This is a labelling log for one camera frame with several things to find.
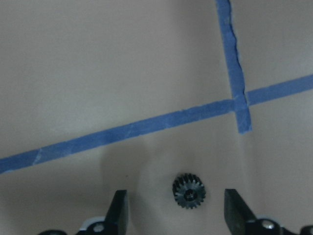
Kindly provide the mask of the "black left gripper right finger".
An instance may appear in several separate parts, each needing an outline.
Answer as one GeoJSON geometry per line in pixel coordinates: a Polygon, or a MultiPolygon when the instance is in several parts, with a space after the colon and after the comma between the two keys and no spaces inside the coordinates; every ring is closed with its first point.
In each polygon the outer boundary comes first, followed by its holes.
{"type": "Polygon", "coordinates": [[[224,220],[232,235],[250,235],[256,219],[236,189],[225,189],[224,220]]]}

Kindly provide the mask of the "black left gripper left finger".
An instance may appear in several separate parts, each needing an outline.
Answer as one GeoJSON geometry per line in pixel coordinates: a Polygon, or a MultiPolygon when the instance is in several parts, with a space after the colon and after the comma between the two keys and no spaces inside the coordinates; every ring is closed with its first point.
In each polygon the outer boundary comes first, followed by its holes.
{"type": "Polygon", "coordinates": [[[117,190],[104,220],[105,235],[125,235],[128,226],[128,192],[117,190]]]}

